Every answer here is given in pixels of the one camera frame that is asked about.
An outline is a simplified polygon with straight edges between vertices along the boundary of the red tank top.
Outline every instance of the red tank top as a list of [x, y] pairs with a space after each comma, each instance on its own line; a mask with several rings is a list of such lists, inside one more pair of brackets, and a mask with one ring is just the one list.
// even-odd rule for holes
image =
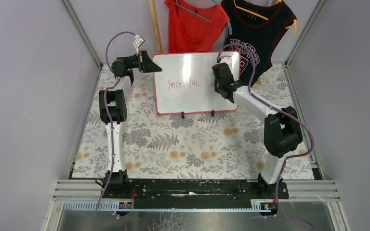
[[168, 36], [170, 53], [212, 51], [213, 45], [229, 21], [226, 12], [217, 4], [209, 8], [194, 7], [184, 0], [178, 4], [210, 20], [210, 22], [165, 0], [169, 9]]

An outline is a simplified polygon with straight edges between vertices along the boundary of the blue hanger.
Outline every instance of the blue hanger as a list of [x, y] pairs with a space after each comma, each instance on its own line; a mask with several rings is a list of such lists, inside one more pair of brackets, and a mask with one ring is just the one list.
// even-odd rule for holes
[[[175, 5], [177, 5], [177, 6], [179, 6], [179, 7], [180, 7], [180, 8], [182, 8], [182, 9], [184, 9], [184, 10], [186, 10], [186, 11], [188, 11], [188, 12], [191, 12], [192, 14], [194, 14], [194, 15], [196, 15], [196, 16], [198, 16], [198, 17], [200, 17], [200, 18], [202, 18], [202, 19], [204, 19], [204, 20], [206, 20], [206, 21], [210, 22], [210, 20], [209, 20], [209, 19], [207, 19], [207, 18], [203, 17], [202, 15], [197, 14], [197, 13], [193, 12], [192, 10], [190, 10], [190, 9], [188, 9], [188, 8], [185, 8], [185, 7], [181, 6], [181, 5], [178, 3], [178, 0], [176, 0], [176, 1], [174, 2], [174, 4], [175, 4]], [[230, 25], [230, 21], [227, 21], [227, 28], [228, 28], [228, 30], [229, 30], [229, 34], [230, 34], [230, 35], [232, 35], [232, 26]]]

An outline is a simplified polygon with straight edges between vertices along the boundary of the white wall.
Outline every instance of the white wall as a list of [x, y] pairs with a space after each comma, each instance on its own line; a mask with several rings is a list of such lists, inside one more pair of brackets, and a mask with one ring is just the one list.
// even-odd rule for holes
[[[210, 7], [210, 0], [186, 0], [198, 7]], [[259, 5], [270, 5], [271, 0], [248, 0]], [[70, 0], [76, 11], [90, 41], [92, 42], [100, 59], [105, 62], [107, 43], [121, 31], [132, 31], [142, 36], [146, 41], [141, 46], [152, 57], [157, 53], [151, 12], [147, 0]], [[299, 33], [303, 31], [318, 0], [286, 0], [298, 19]], [[168, 52], [168, 8], [164, 0], [155, 0], [159, 30], [163, 52]], [[294, 28], [289, 29], [273, 53], [272, 60], [285, 61], [291, 53], [300, 34], [294, 33]], [[215, 44], [218, 50], [223, 45], [225, 33]], [[109, 50], [109, 60], [117, 57], [128, 56], [135, 53], [131, 46], [131, 35], [122, 35], [114, 40]]]
[[350, 226], [370, 230], [370, 1], [330, 1], [291, 71]]
[[59, 0], [0, 0], [0, 231], [40, 229], [96, 72]]

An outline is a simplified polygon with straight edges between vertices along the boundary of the wooden pole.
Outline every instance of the wooden pole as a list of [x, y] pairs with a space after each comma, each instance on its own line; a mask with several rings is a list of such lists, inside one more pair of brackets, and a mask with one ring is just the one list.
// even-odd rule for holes
[[155, 42], [157, 44], [158, 53], [162, 53], [161, 37], [159, 35], [157, 9], [155, 8], [155, 0], [149, 0], [149, 9], [151, 11], [152, 25], [154, 27]]

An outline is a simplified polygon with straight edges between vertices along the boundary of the flower pattern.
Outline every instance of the flower pattern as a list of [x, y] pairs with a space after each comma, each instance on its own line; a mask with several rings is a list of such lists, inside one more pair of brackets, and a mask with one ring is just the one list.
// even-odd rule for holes
[[[243, 108], [234, 112], [160, 115], [156, 110], [152, 74], [134, 71], [125, 93], [127, 120], [123, 131], [124, 161], [130, 178], [256, 179], [265, 166], [264, 127]], [[108, 144], [100, 120], [98, 91], [114, 77], [106, 65], [75, 158], [73, 178], [102, 178], [107, 170]], [[260, 77], [253, 91], [281, 106], [292, 105], [280, 64]], [[299, 145], [296, 154], [303, 152]], [[308, 158], [287, 161], [285, 179], [313, 179]]]

